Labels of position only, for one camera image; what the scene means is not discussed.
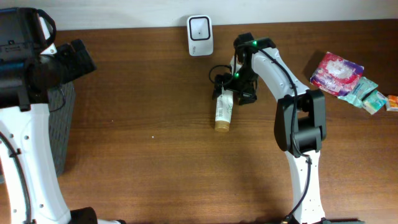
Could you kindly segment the white Pantene tube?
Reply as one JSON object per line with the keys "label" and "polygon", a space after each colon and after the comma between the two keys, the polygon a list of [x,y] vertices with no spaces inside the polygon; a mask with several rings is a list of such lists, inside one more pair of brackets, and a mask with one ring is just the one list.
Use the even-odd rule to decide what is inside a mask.
{"label": "white Pantene tube", "polygon": [[216,99],[215,131],[226,133],[229,131],[233,110],[233,92],[221,89],[221,95]]}

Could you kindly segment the red purple pad package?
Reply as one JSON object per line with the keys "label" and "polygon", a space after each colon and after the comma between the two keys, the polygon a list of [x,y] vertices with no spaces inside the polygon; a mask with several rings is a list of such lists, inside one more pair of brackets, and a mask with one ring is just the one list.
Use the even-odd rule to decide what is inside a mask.
{"label": "red purple pad package", "polygon": [[364,67],[327,52],[310,78],[310,83],[334,96],[346,96],[363,76]]}

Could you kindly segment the teal wet wipes pack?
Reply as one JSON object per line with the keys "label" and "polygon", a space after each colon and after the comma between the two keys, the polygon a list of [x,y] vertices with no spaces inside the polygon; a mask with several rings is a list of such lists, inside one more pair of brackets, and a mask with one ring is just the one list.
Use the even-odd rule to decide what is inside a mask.
{"label": "teal wet wipes pack", "polygon": [[357,108],[361,108],[363,106],[363,98],[377,87],[378,84],[366,77],[361,77],[352,91],[346,96],[339,96],[338,99],[346,101]]}

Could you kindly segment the green tissue pack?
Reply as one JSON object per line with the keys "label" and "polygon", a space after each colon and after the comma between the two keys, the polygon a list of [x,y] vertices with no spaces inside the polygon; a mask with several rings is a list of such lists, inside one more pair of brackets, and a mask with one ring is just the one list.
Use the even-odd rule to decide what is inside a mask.
{"label": "green tissue pack", "polygon": [[363,108],[370,114],[377,113],[388,101],[388,99],[378,90],[372,91],[367,98],[363,100]]}

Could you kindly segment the orange tissue pack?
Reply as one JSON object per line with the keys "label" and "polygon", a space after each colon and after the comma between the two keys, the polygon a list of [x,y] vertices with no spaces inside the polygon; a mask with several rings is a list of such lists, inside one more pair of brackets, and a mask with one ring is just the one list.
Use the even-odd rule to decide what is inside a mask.
{"label": "orange tissue pack", "polygon": [[398,96],[388,95],[387,99],[388,101],[386,102],[386,110],[398,112]]}

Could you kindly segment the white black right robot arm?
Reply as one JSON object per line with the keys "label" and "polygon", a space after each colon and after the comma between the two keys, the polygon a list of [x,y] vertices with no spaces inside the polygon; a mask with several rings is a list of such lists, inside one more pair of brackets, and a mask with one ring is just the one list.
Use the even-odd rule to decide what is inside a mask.
{"label": "white black right robot arm", "polygon": [[326,138],[325,97],[299,81],[282,60],[270,38],[251,33],[237,36],[228,72],[211,78],[216,100],[215,129],[228,131],[233,100],[257,100],[263,80],[277,102],[274,136],[286,155],[292,179],[293,206],[282,223],[327,223],[320,199],[319,160]]}

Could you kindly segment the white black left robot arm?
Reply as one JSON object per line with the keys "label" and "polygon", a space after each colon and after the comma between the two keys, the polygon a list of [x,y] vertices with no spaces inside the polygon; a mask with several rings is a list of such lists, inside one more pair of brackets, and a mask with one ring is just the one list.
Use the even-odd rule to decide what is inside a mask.
{"label": "white black left robot arm", "polygon": [[70,210],[50,149],[50,89],[96,69],[84,43],[55,46],[43,10],[1,10],[1,165],[13,223],[98,223],[91,207]]}

